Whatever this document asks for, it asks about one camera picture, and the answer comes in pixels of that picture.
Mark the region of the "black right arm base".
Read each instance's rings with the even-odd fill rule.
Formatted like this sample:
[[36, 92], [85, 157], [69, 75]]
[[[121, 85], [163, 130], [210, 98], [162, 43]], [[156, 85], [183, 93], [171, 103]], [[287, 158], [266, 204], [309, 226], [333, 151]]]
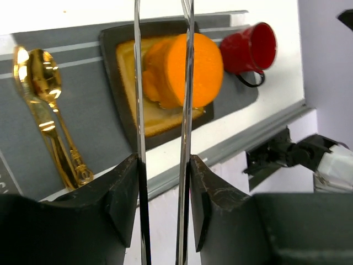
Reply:
[[249, 189], [253, 190], [278, 169], [293, 167], [308, 160], [309, 154], [290, 139], [285, 128], [262, 144], [246, 152]]

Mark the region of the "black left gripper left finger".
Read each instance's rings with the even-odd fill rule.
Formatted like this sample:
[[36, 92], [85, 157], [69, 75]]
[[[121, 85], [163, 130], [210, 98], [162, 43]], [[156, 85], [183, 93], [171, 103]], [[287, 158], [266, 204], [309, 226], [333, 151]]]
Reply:
[[123, 264], [138, 196], [137, 155], [54, 201], [1, 195], [2, 264]]

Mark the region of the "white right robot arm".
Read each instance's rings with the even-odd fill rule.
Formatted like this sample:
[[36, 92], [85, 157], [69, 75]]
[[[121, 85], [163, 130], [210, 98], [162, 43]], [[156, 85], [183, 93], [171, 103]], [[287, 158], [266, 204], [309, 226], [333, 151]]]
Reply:
[[314, 134], [292, 149], [296, 165], [313, 172], [315, 192], [352, 193], [352, 150], [343, 143]]

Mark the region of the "orange round bread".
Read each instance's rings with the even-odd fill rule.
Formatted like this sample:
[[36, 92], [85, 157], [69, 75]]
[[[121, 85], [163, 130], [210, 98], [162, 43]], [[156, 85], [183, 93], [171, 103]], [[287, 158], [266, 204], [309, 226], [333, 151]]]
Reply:
[[[186, 73], [186, 34], [161, 38], [143, 56], [143, 92], [162, 108], [181, 107], [184, 103]], [[194, 34], [194, 71], [192, 106], [211, 103], [223, 82], [221, 52], [210, 38]]]

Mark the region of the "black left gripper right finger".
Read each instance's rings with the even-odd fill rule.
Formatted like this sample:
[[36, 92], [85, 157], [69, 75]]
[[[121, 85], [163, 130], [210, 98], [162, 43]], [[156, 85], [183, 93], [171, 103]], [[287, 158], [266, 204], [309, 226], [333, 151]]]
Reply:
[[196, 250], [202, 264], [351, 264], [352, 195], [249, 196], [190, 160]]

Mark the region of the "silver metal tongs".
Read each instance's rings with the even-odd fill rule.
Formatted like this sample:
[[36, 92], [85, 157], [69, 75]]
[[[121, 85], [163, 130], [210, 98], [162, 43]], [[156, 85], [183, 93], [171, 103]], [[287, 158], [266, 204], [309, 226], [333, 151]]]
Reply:
[[170, 129], [161, 135], [145, 139], [145, 122], [143, 111], [142, 85], [142, 54], [140, 30], [140, 2], [134, 4], [134, 59], [135, 59], [135, 98], [136, 98], [136, 129], [137, 129], [137, 170], [138, 191], [140, 203], [140, 234], [141, 234], [141, 263], [151, 264], [151, 241], [149, 230], [148, 191], [146, 173], [146, 149], [153, 148], [163, 141], [169, 141], [177, 136], [177, 129], [181, 130], [181, 153], [179, 172], [178, 199], [178, 227], [176, 239], [176, 264], [188, 262], [188, 227], [189, 227], [189, 189], [190, 189], [190, 148], [192, 131], [192, 93], [194, 78], [194, 3], [182, 1], [184, 17], [187, 24], [186, 33], [186, 65], [185, 65], [185, 97], [183, 117], [177, 128]]

